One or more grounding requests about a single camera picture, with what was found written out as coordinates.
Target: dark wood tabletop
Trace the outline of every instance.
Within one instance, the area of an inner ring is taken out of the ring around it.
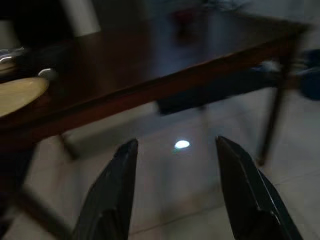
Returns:
[[[227,12],[199,13],[178,34],[169,17],[78,37],[49,90],[0,118],[0,151],[31,146],[112,114],[287,55],[306,25]]]

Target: blue object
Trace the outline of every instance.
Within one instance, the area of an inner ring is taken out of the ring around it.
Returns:
[[[301,93],[312,100],[320,100],[320,68],[312,68],[302,74]]]

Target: yellow plate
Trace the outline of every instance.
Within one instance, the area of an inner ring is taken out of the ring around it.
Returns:
[[[21,109],[48,88],[49,83],[41,77],[28,77],[0,84],[0,118]]]

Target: tiled floor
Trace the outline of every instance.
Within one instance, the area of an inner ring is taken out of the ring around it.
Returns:
[[[81,158],[70,161],[55,137],[37,148],[26,184],[74,226],[86,193],[117,146],[137,137],[139,153],[131,240],[233,239],[220,187],[214,138],[224,135],[253,156],[273,90],[263,89],[160,116],[149,103],[68,132]],[[270,161],[262,169],[304,239],[320,239],[320,103],[291,91]],[[174,151],[178,140],[190,147]],[[7,240],[52,239],[23,214]]]

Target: table leg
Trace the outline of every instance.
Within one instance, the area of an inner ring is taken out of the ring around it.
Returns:
[[[26,212],[40,226],[58,239],[71,239],[72,229],[62,219],[56,216],[50,209],[41,204],[33,192],[21,188],[13,195],[13,204]]]
[[[62,134],[58,135],[58,138],[65,152],[69,155],[70,159],[76,160],[79,156],[73,146],[66,140],[66,138]]]
[[[293,53],[294,51],[290,52],[290,54],[286,56],[279,58],[279,63],[281,64],[281,72],[280,72],[281,74],[280,74],[280,79],[278,82],[276,94],[272,102],[272,110],[269,115],[269,120],[266,127],[263,144],[258,156],[257,163],[260,166],[263,166],[265,164],[270,147],[271,147],[272,138],[275,133],[277,120],[279,118],[281,105],[283,103],[283,98],[285,95],[286,85],[289,79]]]

